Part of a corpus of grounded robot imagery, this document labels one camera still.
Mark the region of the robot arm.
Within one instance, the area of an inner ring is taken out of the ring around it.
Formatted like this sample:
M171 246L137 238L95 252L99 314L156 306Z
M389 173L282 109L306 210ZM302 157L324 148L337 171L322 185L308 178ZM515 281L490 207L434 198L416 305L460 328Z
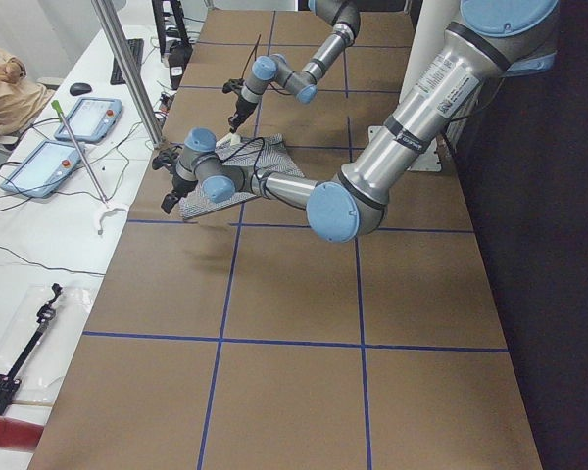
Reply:
M171 164L172 188L161 207L170 212L196 189L215 204L246 192L304 210L326 241L344 243L368 234L386 214L391 187L479 85L553 64L559 13L556 1L462 2L445 29L441 51L360 156L328 181L225 164L214 133L193 128Z
M355 2L310 1L308 6L313 14L331 26L331 32L299 69L294 68L281 52L276 52L259 56L246 77L228 81L222 91L236 95L234 112L228 118L230 133L238 131L274 84L298 102L311 103L329 68L355 43L361 27L360 10Z

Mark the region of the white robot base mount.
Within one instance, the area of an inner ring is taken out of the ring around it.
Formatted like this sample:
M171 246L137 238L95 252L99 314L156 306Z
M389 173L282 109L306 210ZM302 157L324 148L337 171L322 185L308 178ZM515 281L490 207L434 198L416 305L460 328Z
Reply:
M437 153L437 140L433 139L427 150L420 154L409 166L410 172L434 172L442 171L442 163Z

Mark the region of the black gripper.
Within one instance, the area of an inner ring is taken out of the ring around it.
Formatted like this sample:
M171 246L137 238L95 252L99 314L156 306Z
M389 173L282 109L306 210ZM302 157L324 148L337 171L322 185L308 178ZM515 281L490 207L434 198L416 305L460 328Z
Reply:
M229 132L235 134L239 125L242 125L254 111L255 103L239 95L235 103L234 114L230 117Z
M170 214L180 198L185 198L196 189L195 174L184 166L176 166L172 171L172 189L161 202L161 209Z

